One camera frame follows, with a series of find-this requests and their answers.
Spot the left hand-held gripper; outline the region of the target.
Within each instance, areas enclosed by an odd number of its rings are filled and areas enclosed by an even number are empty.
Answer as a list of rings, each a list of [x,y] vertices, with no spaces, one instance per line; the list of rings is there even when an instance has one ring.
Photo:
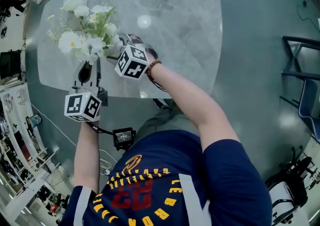
[[[90,87],[99,87],[101,80],[101,60],[89,65]],[[74,72],[73,87],[65,96],[64,115],[77,122],[97,122],[100,108],[108,105],[108,92],[102,88],[97,93],[82,87],[88,81],[88,63],[81,62]]]

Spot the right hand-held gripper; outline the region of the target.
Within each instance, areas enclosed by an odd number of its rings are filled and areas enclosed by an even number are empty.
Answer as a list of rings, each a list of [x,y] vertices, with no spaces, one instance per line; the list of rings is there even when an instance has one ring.
[[[118,56],[106,56],[106,60],[115,65],[114,70],[120,77],[140,79],[150,65],[146,51],[136,47],[128,33],[121,32],[118,37],[119,47],[124,50]]]

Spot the person's right hand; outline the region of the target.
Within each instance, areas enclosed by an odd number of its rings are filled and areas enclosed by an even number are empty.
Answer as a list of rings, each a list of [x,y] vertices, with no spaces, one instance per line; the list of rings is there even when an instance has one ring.
[[[139,37],[137,37],[134,34],[130,34],[129,38],[134,46],[145,50],[146,56],[150,63],[159,58],[157,52],[150,44],[143,42]]]

